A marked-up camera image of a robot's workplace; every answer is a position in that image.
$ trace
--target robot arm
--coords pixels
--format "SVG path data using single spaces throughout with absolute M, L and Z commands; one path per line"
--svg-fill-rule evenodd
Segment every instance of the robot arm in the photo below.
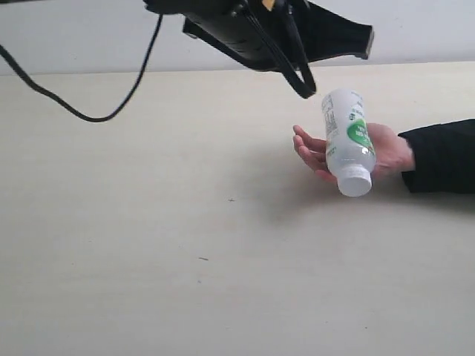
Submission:
M 0 0 L 0 4 L 38 0 Z M 164 15 L 183 14 L 183 32 L 201 39 L 245 67 L 284 75 L 302 98 L 316 92 L 309 63 L 338 56 L 367 59 L 373 44 L 373 28 L 344 19 L 307 0 L 143 0 L 145 8 L 159 14 L 136 84 L 119 108 L 104 118 L 89 118 L 56 94 L 38 86 L 0 45 L 0 55 L 35 91 L 58 102 L 74 115 L 90 122 L 116 116 L 137 89 Z

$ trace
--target green label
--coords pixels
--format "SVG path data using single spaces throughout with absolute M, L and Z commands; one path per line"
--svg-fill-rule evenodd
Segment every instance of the green label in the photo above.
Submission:
M 366 147 L 371 152 L 374 152 L 373 143 L 368 135 L 368 129 L 364 120 L 359 119 L 351 123 L 347 130 L 348 137 L 354 142 Z

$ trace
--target hand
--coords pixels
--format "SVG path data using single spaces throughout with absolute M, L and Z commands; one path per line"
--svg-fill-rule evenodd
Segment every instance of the hand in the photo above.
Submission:
M 414 158 L 409 144 L 385 125 L 367 124 L 368 134 L 376 151 L 374 178 L 415 169 Z M 336 178 L 328 171 L 326 149 L 327 141 L 315 139 L 300 126 L 294 126 L 294 149 L 319 177 L 336 183 Z

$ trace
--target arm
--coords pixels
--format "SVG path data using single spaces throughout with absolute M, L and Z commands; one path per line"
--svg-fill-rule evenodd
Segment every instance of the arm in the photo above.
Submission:
M 414 170 L 402 173 L 411 193 L 475 193 L 475 119 L 399 134 L 412 148 Z

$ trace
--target white wall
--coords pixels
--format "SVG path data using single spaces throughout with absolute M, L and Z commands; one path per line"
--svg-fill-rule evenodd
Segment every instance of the white wall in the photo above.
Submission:
M 318 4 L 375 26 L 372 63 L 475 59 L 473 0 L 319 0 Z M 30 73 L 135 71 L 155 19 L 141 0 L 5 5 L 0 9 L 0 43 Z M 182 23 L 180 16 L 164 21 L 151 70 L 239 67 L 206 44 L 183 35 Z M 0 63 L 0 75 L 9 73 Z

